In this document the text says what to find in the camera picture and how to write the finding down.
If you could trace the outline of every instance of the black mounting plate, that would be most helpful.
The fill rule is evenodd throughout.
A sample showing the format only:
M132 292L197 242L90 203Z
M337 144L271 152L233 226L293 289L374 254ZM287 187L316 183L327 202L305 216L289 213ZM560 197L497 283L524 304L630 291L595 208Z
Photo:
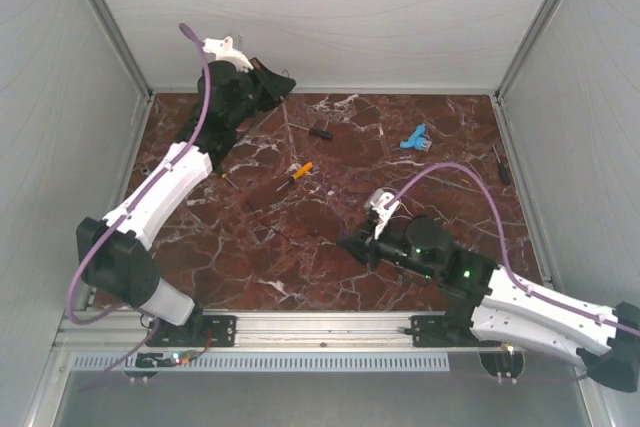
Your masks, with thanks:
M233 347L236 342L238 318L233 315L202 315L197 328L177 327L162 322L155 335L147 342L148 347L205 347L209 341L209 330L213 334L211 348Z
M452 339L445 328L443 315L414 315L411 317L411 338L414 347L500 347L501 342L482 341L470 333Z

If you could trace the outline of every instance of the orange screwdriver handle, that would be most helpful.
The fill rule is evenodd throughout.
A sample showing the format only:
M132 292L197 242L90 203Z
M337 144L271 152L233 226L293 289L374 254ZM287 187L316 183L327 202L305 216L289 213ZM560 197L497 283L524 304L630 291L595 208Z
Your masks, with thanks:
M312 162L308 162L306 164L304 164L302 166L302 168L296 172L295 174L293 174L291 177L293 177L293 180L296 181L298 180L300 177L302 177L304 174L306 174L307 172L309 172L311 170L311 168L313 167L313 163Z

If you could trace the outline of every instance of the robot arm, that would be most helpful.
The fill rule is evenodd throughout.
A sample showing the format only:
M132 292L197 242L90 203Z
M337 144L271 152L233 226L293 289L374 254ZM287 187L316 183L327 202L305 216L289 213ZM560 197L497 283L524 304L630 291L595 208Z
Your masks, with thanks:
M208 64L212 95L193 145L185 149L202 113L204 75L198 81L199 102L157 168L117 208L101 220L85 218L76 230L78 255L84 259L104 232L119 222L88 263L82 280L174 326L197 323L201 309L161 278L148 252L155 236L180 202L233 148L240 124L258 111L275 109L296 85L258 59L248 60L233 49L230 37L206 39L203 50L215 53L216 60Z
M381 189L376 191L365 205L367 222L338 245L371 269L384 260L433 278L450 307L442 331L431 335L450 346L471 339L506 341L586 368L589 377L613 389L637 390L640 342L608 324L637 329L640 309L624 302L615 308L590 304L516 276L525 287L522 290L504 266L456 245L425 216L411 219L401 235L390 232L387 223L399 206L396 202L386 207L393 198ZM540 295L530 295L534 286ZM598 320L566 307L586 311Z

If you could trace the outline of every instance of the gray floor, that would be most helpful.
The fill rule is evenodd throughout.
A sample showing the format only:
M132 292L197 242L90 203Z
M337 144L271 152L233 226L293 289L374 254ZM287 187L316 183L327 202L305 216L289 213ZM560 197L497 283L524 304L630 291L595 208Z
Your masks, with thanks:
M498 385L477 355L450 373L159 374L149 385L78 393L95 373L72 373L56 427L458 427L588 425L573 372L527 358L522 382ZM120 381L122 373L110 380Z

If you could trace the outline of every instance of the yellow screwdriver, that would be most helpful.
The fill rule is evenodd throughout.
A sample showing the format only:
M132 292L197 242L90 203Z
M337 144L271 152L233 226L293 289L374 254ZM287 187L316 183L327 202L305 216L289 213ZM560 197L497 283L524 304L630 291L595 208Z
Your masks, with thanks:
M307 172L309 172L311 170L311 168L313 167L313 164L311 162L308 162L306 164L304 164L302 166L302 168L300 168L295 174L293 174L291 177L289 177L287 179L287 181L282 184L280 187L278 187L276 189L276 192L280 192L282 189L284 189L287 185L289 184L293 184L296 180L298 180L300 177L302 177L304 174L306 174Z

